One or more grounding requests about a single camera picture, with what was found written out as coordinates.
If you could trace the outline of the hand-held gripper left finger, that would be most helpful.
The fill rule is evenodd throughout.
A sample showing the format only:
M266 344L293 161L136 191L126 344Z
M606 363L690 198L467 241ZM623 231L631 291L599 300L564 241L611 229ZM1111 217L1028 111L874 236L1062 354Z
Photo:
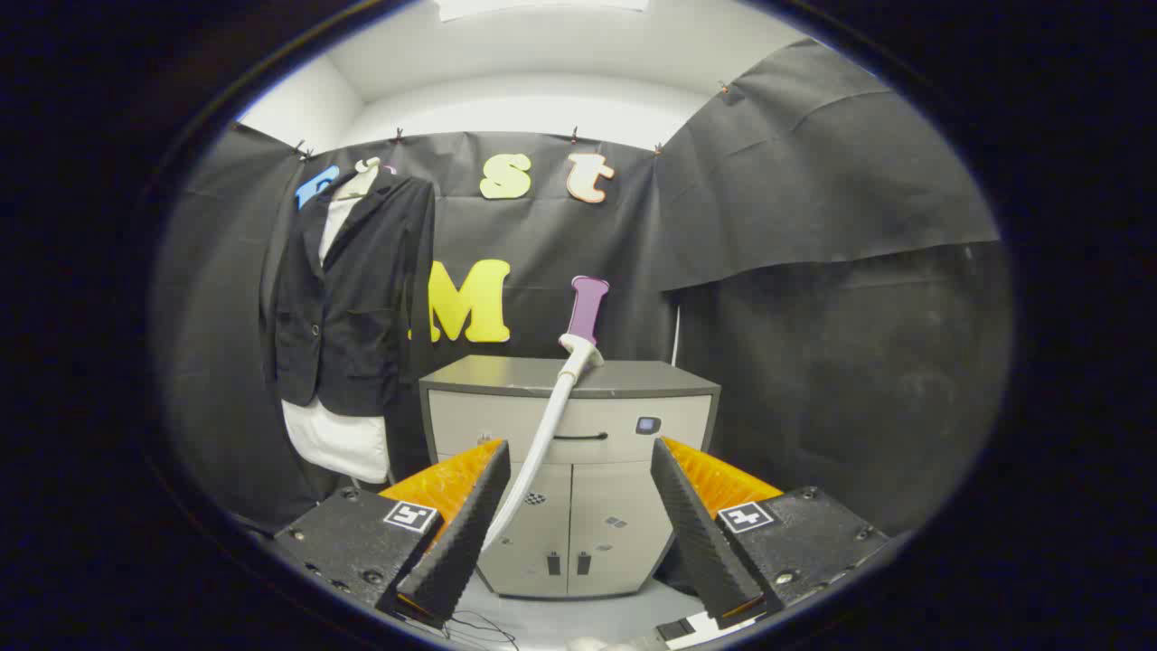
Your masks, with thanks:
M342 487L277 532L274 543L344 600L443 627L476 572L509 479L507 442L487 441L383 491Z

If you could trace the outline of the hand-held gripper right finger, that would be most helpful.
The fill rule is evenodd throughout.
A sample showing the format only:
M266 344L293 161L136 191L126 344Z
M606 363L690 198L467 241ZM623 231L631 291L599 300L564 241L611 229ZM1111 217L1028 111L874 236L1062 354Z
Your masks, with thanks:
M681 442L654 442L650 476L690 580L720 627L835 589L891 537L817 486L784 491Z

